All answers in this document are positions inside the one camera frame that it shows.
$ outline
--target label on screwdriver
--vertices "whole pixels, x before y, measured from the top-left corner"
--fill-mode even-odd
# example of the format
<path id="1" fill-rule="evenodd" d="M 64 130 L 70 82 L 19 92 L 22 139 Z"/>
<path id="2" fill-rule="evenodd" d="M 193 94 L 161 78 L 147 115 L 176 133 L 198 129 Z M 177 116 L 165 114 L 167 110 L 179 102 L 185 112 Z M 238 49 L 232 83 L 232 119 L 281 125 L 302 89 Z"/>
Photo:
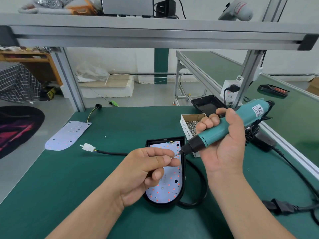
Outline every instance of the label on screwdriver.
<path id="1" fill-rule="evenodd" d="M 264 113 L 264 109 L 262 108 L 262 106 L 260 104 L 258 104 L 257 106 L 253 106 L 252 109 L 255 112 L 256 117 L 258 117 Z"/>

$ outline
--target cardboard box on floor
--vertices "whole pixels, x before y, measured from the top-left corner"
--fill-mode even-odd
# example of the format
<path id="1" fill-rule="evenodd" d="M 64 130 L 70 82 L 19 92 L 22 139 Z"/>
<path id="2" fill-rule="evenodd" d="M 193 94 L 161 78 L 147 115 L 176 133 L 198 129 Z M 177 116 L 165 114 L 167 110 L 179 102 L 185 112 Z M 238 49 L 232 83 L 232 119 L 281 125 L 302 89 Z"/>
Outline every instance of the cardboard box on floor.
<path id="1" fill-rule="evenodd" d="M 306 91 L 319 96 L 319 77 L 313 78 L 311 81 L 309 81 L 309 83 L 309 87 Z"/>
<path id="2" fill-rule="evenodd" d="M 201 121 L 203 117 L 205 117 L 206 114 L 186 114 L 181 116 L 181 127 L 183 128 L 183 131 L 185 133 L 186 139 L 189 140 L 193 137 L 192 133 L 190 132 L 186 122 L 188 121 Z M 194 157 L 199 158 L 199 152 L 193 153 Z"/>

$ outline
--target wall outlet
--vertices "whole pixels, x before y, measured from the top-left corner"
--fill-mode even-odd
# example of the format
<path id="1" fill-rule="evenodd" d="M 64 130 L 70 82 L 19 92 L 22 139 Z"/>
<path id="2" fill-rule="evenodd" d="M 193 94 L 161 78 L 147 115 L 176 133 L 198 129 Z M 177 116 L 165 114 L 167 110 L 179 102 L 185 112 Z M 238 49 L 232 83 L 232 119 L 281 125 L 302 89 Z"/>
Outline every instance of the wall outlet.
<path id="1" fill-rule="evenodd" d="M 224 90 L 228 87 L 230 87 L 231 85 L 237 85 L 237 86 L 241 86 L 241 81 L 238 80 L 225 80 L 223 88 L 221 89 L 221 93 L 220 93 L 220 97 L 222 102 L 224 102 Z M 230 92 L 229 90 L 226 91 L 225 93 L 225 101 L 226 101 L 226 105 L 230 105 L 233 104 L 236 96 L 237 96 L 238 92 Z"/>

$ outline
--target white bag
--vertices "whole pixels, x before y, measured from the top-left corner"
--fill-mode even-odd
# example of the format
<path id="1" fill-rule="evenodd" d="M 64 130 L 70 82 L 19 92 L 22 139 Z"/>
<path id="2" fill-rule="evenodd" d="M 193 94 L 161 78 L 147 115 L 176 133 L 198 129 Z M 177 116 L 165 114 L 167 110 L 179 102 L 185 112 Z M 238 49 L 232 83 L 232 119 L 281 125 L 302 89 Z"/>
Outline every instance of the white bag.
<path id="1" fill-rule="evenodd" d="M 86 61 L 76 68 L 76 75 L 78 76 L 79 82 L 96 80 L 106 82 L 110 76 L 106 69 L 93 66 Z"/>

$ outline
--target teal electric screwdriver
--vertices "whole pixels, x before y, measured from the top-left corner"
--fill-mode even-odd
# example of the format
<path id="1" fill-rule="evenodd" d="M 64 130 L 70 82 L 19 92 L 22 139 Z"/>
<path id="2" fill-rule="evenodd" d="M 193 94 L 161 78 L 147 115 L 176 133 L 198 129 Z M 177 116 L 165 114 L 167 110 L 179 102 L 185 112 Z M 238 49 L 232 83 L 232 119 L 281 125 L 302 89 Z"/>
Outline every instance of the teal electric screwdriver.
<path id="1" fill-rule="evenodd" d="M 253 100 L 244 105 L 234 108 L 236 113 L 244 121 L 244 126 L 248 127 L 254 121 L 259 120 L 266 115 L 270 108 L 272 101 Z M 179 154 L 190 154 L 191 152 L 198 152 L 212 143 L 224 138 L 228 132 L 228 122 L 225 116 L 220 119 L 218 126 L 206 129 L 202 133 L 192 137 L 188 143 L 181 147 Z"/>

